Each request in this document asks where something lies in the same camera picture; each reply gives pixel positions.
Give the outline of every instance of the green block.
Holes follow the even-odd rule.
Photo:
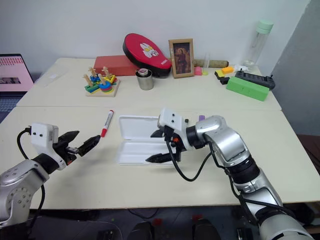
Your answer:
[[[89,93],[94,92],[95,90],[97,90],[99,88],[99,85],[96,84],[95,82],[93,83],[93,86],[85,86],[84,89],[87,90]]]
[[[264,101],[269,93],[269,88],[235,76],[230,77],[226,89],[260,101]]]

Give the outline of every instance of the white table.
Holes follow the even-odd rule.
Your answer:
[[[89,74],[88,68],[94,62],[94,59],[58,59],[55,69],[67,72],[45,87],[47,79],[40,79],[18,106],[281,110],[272,92],[265,101],[259,101],[227,90],[214,75],[214,68],[208,76],[154,78],[154,88],[148,91],[139,88],[136,76],[119,76],[121,84],[115,97],[87,97],[83,75]]]
[[[174,167],[122,166],[115,155],[122,142],[119,115],[157,116],[161,107],[114,107],[115,115],[105,138],[84,157],[79,157],[62,171],[55,171],[45,183],[44,209],[106,209],[135,207],[172,207],[238,204],[228,177],[206,163],[195,182],[183,180]],[[33,122],[57,125],[59,133],[80,130],[70,144],[80,146],[89,137],[101,132],[108,107],[16,107],[0,124],[0,172],[23,160],[17,134]],[[176,109],[190,119],[199,115],[221,115],[238,131],[276,191],[285,203],[320,200],[320,178],[294,134],[285,116],[276,110],[241,109]],[[30,136],[22,137],[22,146],[32,158],[36,152]],[[189,177],[194,176],[209,149],[182,153],[180,167]],[[32,208],[40,202],[40,191]]]

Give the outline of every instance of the red marker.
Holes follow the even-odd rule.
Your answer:
[[[110,125],[110,122],[111,122],[111,118],[112,116],[114,115],[114,111],[110,110],[109,113],[108,113],[108,117],[106,118],[106,121],[105,121],[105,124],[102,128],[102,132],[101,132],[101,137],[104,138],[107,131],[108,131],[108,128],[109,128],[109,125]]]

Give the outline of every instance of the plastic water bottle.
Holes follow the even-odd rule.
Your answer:
[[[244,66],[248,67],[249,71],[256,65],[273,26],[274,24],[268,20],[260,20],[256,26],[255,36],[242,63]]]

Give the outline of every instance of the picture frame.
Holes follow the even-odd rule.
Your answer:
[[[169,50],[173,77],[176,79],[194,76],[193,39],[171,39],[169,40]]]

